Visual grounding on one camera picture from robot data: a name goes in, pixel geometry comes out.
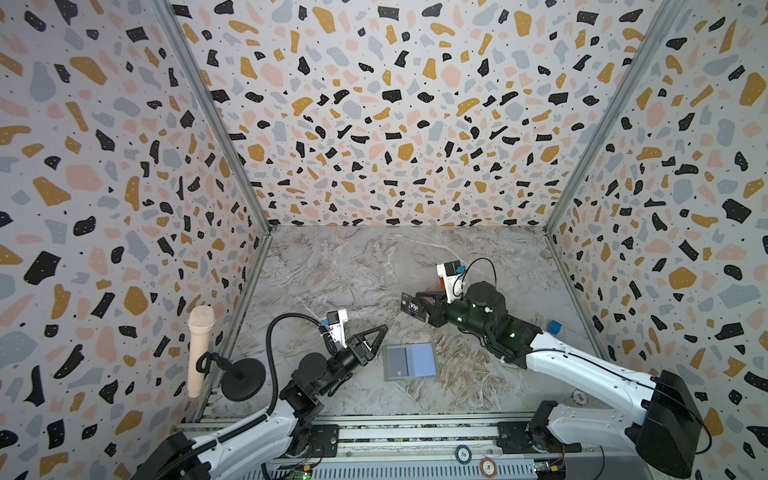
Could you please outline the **beige leather card holder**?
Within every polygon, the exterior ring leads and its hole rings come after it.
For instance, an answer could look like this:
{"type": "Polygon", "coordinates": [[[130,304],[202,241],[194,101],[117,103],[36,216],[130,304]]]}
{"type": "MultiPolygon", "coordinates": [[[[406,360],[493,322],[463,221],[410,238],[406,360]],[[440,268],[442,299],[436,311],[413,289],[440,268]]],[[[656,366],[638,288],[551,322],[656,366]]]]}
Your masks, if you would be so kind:
{"type": "MultiPolygon", "coordinates": [[[[412,380],[420,378],[429,378],[437,375],[437,361],[432,343],[416,343],[390,346],[405,346],[408,354],[409,375],[405,379],[412,380]]],[[[384,351],[384,378],[386,378],[386,349],[384,351]]]]}

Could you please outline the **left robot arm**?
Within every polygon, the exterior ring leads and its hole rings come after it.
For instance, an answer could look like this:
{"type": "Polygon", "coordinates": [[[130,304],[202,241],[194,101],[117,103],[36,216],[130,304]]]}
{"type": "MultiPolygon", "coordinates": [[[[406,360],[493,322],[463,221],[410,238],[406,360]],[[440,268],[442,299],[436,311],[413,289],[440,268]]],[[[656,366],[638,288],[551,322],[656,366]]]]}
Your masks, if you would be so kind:
{"type": "Polygon", "coordinates": [[[141,464],[135,479],[234,479],[307,446],[321,397],[353,371],[375,359],[388,327],[380,325],[346,340],[333,356],[312,352],[301,359],[275,404],[213,433],[188,438],[176,432],[141,464]]]}

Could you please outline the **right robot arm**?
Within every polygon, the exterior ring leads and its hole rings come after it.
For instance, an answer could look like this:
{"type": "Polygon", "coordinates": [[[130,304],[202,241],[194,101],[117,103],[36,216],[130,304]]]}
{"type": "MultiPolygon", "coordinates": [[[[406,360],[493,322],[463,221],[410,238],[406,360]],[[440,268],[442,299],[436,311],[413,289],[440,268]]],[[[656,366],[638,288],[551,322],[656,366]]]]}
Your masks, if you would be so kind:
{"type": "Polygon", "coordinates": [[[486,281],[457,298],[445,291],[403,294],[400,307],[435,328],[453,325],[500,361],[556,378],[603,404],[585,408],[545,400],[523,438],[501,437],[501,448],[562,453],[591,444],[633,451],[674,478],[692,475],[699,439],[708,430],[679,375],[633,371],[572,347],[509,314],[505,297],[486,281]]]}

